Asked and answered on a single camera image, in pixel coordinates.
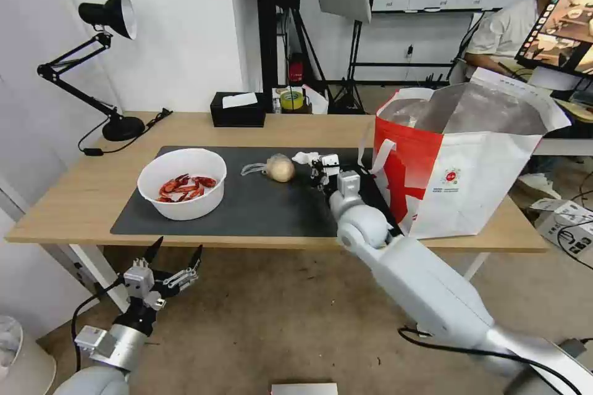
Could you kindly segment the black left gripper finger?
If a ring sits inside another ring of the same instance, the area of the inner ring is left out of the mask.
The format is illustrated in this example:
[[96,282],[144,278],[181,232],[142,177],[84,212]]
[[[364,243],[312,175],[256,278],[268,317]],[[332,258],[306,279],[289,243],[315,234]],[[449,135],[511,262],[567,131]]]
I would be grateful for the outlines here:
[[143,256],[134,259],[133,266],[137,268],[150,269],[151,263],[157,256],[159,249],[162,245],[164,237],[159,237],[152,245],[150,245],[144,252]]
[[201,264],[203,245],[200,244],[193,253],[187,268],[166,278],[162,284],[167,288],[187,288],[198,279],[198,269]]

